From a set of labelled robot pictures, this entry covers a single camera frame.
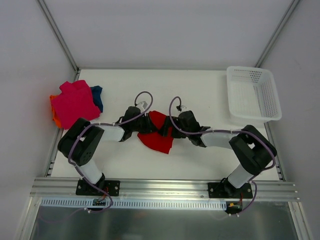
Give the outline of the red t shirt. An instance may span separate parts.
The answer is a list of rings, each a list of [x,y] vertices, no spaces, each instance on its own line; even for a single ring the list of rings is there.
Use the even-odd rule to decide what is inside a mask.
[[[173,128],[169,127],[168,136],[162,136],[159,133],[159,130],[163,127],[167,116],[156,110],[150,111],[148,115],[150,116],[151,122],[156,127],[156,130],[151,133],[138,133],[137,137],[149,149],[169,154],[174,140],[174,138],[171,137]]]

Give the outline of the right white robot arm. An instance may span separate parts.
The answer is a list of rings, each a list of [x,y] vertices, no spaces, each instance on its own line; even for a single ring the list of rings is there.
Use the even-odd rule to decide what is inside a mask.
[[[235,131],[214,130],[209,126],[201,126],[191,110],[182,111],[177,117],[169,114],[160,133],[174,139],[187,138],[197,147],[232,150],[239,165],[213,189],[230,198],[239,195],[244,184],[261,172],[273,168],[278,154],[276,148],[253,125]]]

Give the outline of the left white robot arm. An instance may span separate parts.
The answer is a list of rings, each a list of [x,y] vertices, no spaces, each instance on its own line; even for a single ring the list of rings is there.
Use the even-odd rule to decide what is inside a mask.
[[[148,113],[130,106],[114,123],[91,123],[85,118],[78,118],[60,139],[57,149],[87,182],[87,189],[93,195],[99,195],[105,188],[105,175],[93,160],[99,143],[124,142],[134,132],[151,134],[157,130]]]

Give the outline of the blue folded t shirt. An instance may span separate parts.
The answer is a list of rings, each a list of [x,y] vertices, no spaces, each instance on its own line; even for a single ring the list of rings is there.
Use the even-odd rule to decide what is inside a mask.
[[[103,102],[101,99],[101,94],[103,88],[99,85],[90,87],[93,103],[95,106],[98,107],[99,111],[102,113],[104,110]]]

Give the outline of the pink folded t shirt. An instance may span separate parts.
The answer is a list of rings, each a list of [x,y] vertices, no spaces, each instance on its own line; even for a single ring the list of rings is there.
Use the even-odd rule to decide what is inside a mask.
[[[66,81],[59,89],[61,93],[52,100],[52,105],[60,119],[62,129],[69,129],[79,118],[91,121],[102,113],[95,106],[91,87],[85,80],[73,83]]]

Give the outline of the white plastic basket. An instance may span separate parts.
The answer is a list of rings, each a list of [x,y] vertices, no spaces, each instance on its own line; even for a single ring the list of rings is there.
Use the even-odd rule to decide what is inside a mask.
[[[274,76],[263,68],[226,69],[228,109],[233,122],[264,124],[279,121],[282,110]]]

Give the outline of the orange folded t shirt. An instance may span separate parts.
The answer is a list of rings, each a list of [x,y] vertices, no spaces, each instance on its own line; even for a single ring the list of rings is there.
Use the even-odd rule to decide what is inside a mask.
[[[62,128],[62,124],[61,124],[61,121],[57,115],[57,112],[52,104],[52,100],[54,100],[55,98],[57,98],[58,95],[50,95],[49,96],[49,100],[50,100],[50,106],[51,106],[51,112],[52,112],[52,120],[54,121],[55,125],[61,129]]]

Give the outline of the aluminium mounting rail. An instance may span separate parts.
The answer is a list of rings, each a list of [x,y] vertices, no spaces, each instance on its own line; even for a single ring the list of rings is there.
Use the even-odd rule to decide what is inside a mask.
[[[77,177],[37,177],[30,195],[70,197],[76,195]],[[208,180],[120,179],[120,199],[208,200],[214,191]],[[256,181],[248,191],[257,201],[299,202],[296,185],[288,181]]]

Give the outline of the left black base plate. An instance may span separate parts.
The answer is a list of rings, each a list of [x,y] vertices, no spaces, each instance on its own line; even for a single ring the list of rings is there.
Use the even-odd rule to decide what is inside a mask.
[[[99,180],[95,186],[106,193],[108,193],[111,197],[118,197],[120,191],[120,181],[119,180]],[[77,182],[77,187],[75,190],[75,194],[77,196],[102,196],[103,192],[97,190],[92,187],[87,181],[80,179]]]

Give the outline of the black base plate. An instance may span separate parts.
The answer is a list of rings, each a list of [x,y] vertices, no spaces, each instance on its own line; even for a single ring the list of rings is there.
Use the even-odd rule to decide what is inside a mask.
[[[120,191],[120,181],[119,180],[99,180],[95,186],[106,193],[108,193],[111,197],[118,197]],[[77,187],[75,190],[75,194],[77,196],[102,196],[103,192],[97,190],[92,187],[87,181],[80,179],[77,182]]]
[[[207,191],[210,199],[252,199],[253,191],[249,183],[245,183],[240,188],[223,182],[208,182]]]

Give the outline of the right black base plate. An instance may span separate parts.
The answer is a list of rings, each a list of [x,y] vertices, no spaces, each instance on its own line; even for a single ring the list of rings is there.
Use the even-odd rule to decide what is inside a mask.
[[[210,199],[252,199],[253,191],[249,183],[245,183],[240,188],[223,182],[208,182],[207,191]]]

